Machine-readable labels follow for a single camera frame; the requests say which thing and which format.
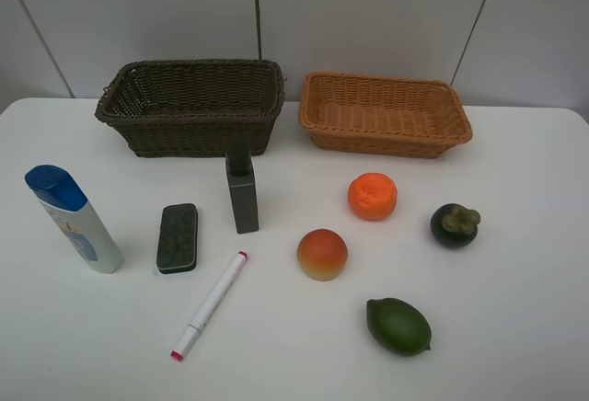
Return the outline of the white blue-capped shampoo bottle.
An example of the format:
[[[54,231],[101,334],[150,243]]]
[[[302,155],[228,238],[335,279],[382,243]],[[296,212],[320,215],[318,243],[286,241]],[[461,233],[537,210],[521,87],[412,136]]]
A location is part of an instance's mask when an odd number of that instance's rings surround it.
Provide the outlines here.
[[[90,268],[111,274],[121,266],[120,250],[86,194],[67,171],[58,166],[39,165],[25,175],[25,181]]]

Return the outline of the dark brown wicker basket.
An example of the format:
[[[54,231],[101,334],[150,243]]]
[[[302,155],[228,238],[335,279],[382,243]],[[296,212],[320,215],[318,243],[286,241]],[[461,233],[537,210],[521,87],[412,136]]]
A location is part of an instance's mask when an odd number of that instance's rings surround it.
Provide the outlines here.
[[[222,157],[234,141],[261,155],[283,102],[273,61],[141,61],[122,67],[95,116],[143,158]]]

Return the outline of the orange wicker basket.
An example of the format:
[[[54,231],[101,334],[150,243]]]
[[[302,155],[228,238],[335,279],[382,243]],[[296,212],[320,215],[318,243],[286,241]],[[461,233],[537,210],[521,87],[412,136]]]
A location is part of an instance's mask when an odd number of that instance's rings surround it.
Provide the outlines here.
[[[351,153],[432,159],[473,136],[454,88],[426,79],[314,72],[298,119],[317,147]]]

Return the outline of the dark purple mangosteen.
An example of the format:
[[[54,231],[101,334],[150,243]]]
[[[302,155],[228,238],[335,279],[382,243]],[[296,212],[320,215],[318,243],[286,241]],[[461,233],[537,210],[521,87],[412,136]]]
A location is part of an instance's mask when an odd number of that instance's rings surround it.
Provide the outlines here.
[[[457,203],[440,207],[430,220],[430,230],[435,240],[447,248],[469,245],[478,234],[480,214]]]

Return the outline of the white red-tipped marker pen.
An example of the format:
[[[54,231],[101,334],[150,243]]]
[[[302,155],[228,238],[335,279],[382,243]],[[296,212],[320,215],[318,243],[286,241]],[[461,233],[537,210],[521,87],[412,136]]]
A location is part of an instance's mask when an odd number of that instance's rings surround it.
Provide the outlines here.
[[[247,263],[247,260],[248,254],[244,251],[239,251],[232,262],[227,266],[217,283],[209,291],[208,295],[197,309],[192,320],[187,324],[178,343],[172,349],[170,357],[173,360],[181,362],[186,358],[192,346],[210,322],[215,310],[223,301],[231,286],[237,279],[240,271]]]

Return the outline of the green lime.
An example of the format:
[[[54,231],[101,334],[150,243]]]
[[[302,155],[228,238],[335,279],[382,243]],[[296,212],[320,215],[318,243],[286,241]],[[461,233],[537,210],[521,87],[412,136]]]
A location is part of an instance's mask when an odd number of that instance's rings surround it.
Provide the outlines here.
[[[400,299],[368,300],[366,324],[380,346],[399,356],[417,356],[431,349],[429,322],[418,309]]]

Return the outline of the dark green pump bottle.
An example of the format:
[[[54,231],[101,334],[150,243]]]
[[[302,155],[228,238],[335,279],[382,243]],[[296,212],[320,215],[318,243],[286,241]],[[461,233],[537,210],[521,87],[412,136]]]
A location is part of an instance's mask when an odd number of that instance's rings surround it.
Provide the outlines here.
[[[259,212],[253,164],[248,149],[234,148],[225,156],[225,172],[239,234],[257,232]]]

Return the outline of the orange tangerine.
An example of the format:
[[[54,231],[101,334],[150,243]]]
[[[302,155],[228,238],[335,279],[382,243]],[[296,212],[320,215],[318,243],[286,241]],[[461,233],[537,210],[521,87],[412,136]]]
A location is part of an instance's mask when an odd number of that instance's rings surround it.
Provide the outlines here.
[[[349,186],[347,200],[351,211],[366,221],[385,220],[396,208],[396,183],[382,173],[364,173]]]

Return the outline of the red-yellow peach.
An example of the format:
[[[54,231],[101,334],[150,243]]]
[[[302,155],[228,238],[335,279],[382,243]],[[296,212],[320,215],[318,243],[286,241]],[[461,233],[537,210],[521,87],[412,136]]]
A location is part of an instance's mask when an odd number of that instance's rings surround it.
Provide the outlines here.
[[[317,229],[300,240],[296,256],[302,271],[309,278],[331,281],[344,270],[349,251],[337,233],[329,229]]]

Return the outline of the black whiteboard eraser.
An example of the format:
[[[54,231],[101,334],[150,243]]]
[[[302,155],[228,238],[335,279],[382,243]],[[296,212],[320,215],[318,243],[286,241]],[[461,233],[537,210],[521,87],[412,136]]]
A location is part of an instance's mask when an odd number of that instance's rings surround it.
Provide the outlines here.
[[[156,267],[160,273],[195,269],[197,234],[198,211],[194,204],[174,204],[163,209],[156,251]]]

